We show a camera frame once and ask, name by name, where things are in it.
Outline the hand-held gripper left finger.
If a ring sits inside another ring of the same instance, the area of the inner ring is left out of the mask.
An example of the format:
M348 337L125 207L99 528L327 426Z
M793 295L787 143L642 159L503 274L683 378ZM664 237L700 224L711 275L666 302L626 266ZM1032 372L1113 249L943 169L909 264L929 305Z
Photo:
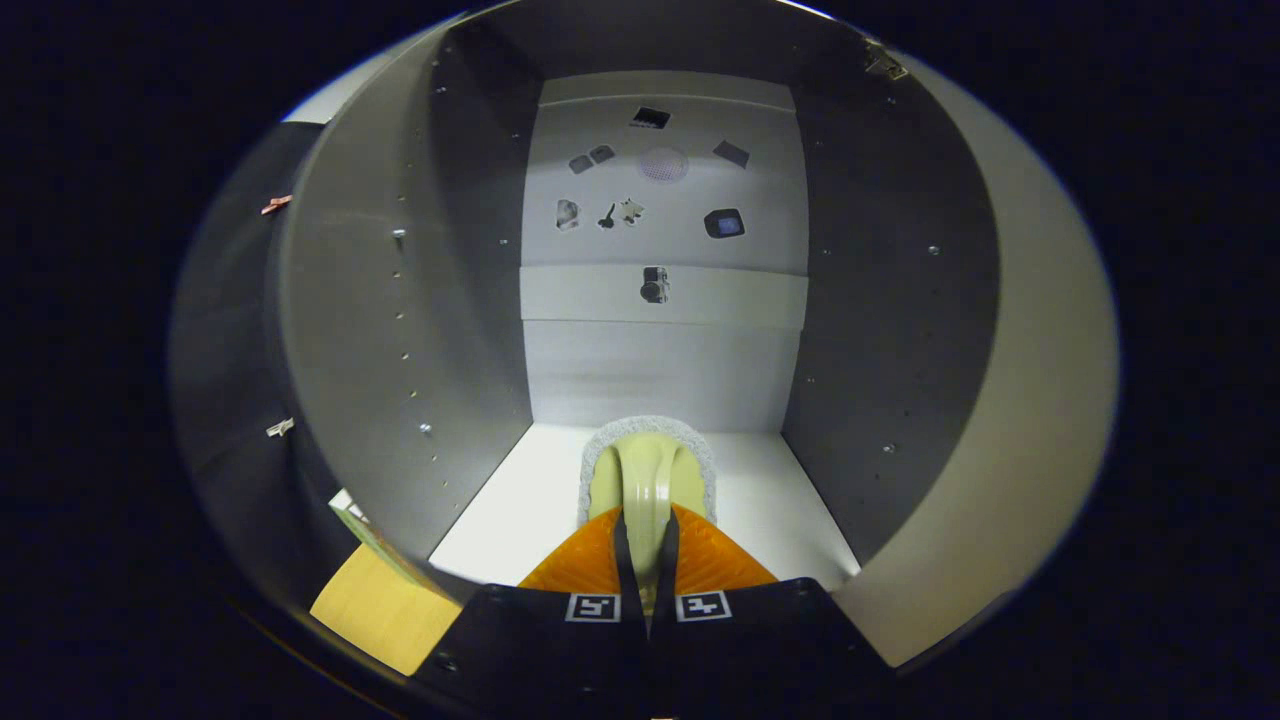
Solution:
M646 621L620 509L588 525L575 568L605 588L486 584L428 653L415 679L449 719L645 719Z

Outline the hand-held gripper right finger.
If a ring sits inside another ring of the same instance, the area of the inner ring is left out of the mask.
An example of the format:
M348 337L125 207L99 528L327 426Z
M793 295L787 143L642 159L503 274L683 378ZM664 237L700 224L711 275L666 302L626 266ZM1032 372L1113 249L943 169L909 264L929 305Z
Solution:
M774 578L691 510L673 506L658 568L658 717L858 719L893 680L815 579Z

